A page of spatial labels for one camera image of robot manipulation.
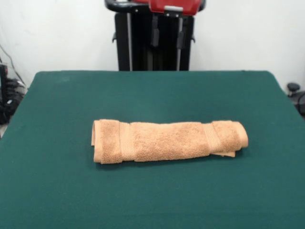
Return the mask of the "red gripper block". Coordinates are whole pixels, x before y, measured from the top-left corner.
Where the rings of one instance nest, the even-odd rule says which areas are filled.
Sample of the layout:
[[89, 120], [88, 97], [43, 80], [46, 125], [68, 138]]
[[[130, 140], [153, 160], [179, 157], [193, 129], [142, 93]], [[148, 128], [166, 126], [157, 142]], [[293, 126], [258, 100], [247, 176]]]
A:
[[[150, 0], [150, 10], [153, 12], [164, 13], [165, 11], [177, 11], [182, 13], [197, 13], [196, 0]], [[187, 19], [179, 18], [177, 48], [183, 49], [186, 40]], [[159, 45], [158, 16], [152, 16], [152, 45]]]

